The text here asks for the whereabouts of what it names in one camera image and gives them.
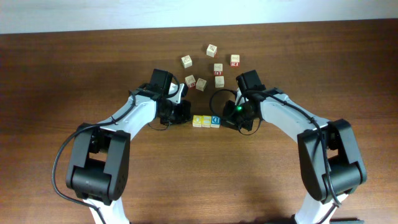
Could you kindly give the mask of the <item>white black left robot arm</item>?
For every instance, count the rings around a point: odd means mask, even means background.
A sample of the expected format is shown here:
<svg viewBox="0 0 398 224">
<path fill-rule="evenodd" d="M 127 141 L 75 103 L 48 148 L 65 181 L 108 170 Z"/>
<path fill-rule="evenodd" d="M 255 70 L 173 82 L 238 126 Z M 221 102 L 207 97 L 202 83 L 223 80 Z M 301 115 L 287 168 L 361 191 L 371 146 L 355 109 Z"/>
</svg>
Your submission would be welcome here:
<svg viewBox="0 0 398 224">
<path fill-rule="evenodd" d="M 182 124 L 190 120 L 188 86 L 168 71 L 155 69 L 150 82 L 129 92 L 127 102 L 104 121 L 81 124 L 67 138 L 73 142 L 66 186 L 73 202 L 90 209 L 96 223 L 128 223 L 121 196 L 129 172 L 130 144 L 147 124 Z"/>
</svg>

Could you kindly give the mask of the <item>yellow blue wooden block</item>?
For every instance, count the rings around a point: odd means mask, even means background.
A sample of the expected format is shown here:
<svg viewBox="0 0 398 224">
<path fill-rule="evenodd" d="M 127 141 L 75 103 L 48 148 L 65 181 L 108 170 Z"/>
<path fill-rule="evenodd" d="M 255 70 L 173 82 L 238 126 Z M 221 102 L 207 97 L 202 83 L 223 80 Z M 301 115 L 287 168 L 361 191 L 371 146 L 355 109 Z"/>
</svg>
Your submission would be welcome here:
<svg viewBox="0 0 398 224">
<path fill-rule="evenodd" d="M 201 125 L 205 128 L 211 127 L 212 116 L 203 115 Z"/>
</svg>

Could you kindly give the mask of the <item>yellow O wooden block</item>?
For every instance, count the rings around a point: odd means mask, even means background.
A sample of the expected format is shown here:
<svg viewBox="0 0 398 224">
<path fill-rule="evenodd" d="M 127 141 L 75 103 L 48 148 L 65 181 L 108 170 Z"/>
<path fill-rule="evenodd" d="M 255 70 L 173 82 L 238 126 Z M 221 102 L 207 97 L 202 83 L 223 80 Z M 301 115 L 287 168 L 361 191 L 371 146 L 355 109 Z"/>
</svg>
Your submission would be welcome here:
<svg viewBox="0 0 398 224">
<path fill-rule="evenodd" d="M 202 115 L 194 115 L 192 119 L 193 127 L 202 127 L 203 116 Z"/>
</svg>

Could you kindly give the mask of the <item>blue D wooden block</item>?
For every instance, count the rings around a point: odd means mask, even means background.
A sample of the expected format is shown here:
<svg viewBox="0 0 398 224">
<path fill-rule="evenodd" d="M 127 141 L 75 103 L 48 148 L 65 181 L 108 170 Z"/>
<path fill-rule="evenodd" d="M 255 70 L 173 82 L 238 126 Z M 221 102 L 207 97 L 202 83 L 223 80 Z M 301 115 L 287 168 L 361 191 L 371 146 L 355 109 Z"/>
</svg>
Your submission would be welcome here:
<svg viewBox="0 0 398 224">
<path fill-rule="evenodd" d="M 211 127 L 212 128 L 219 128 L 221 125 L 221 119 L 218 116 L 211 117 Z"/>
</svg>

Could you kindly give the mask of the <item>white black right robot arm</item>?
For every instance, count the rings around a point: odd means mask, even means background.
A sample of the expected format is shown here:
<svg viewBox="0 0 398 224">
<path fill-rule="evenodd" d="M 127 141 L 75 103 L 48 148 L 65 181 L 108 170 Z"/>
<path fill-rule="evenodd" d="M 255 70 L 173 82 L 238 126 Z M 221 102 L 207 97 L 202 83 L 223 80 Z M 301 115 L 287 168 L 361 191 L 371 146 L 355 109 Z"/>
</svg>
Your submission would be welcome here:
<svg viewBox="0 0 398 224">
<path fill-rule="evenodd" d="M 222 124 L 241 134 L 255 124 L 273 124 L 298 145 L 303 184 L 307 190 L 293 223 L 332 223 L 343 200 L 367 180 L 361 151 L 350 123 L 330 121 L 298 104 L 278 88 L 268 89 L 256 71 L 236 77 L 235 99 L 226 102 Z"/>
</svg>

